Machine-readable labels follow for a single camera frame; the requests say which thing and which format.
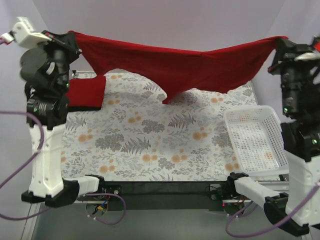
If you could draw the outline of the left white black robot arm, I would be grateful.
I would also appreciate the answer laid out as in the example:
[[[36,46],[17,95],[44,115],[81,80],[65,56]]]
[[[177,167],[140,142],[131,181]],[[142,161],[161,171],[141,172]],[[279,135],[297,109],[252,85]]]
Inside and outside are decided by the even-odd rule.
[[[20,58],[20,76],[25,80],[26,112],[32,143],[32,176],[22,193],[26,203],[45,203],[51,208],[73,204],[90,194],[95,200],[106,196],[103,177],[85,175],[64,179],[61,152],[66,129],[70,87],[70,64],[81,54],[73,32],[54,34],[47,30],[32,41]]]

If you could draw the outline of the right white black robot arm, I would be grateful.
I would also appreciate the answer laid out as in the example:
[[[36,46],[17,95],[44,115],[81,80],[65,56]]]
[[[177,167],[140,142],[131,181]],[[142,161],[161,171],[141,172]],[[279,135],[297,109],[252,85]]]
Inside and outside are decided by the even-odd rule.
[[[301,237],[320,226],[320,38],[310,44],[277,41],[268,72],[281,80],[283,122],[281,135],[288,158],[289,192],[278,193],[246,173],[232,173],[225,182],[227,195],[249,198],[272,225]]]

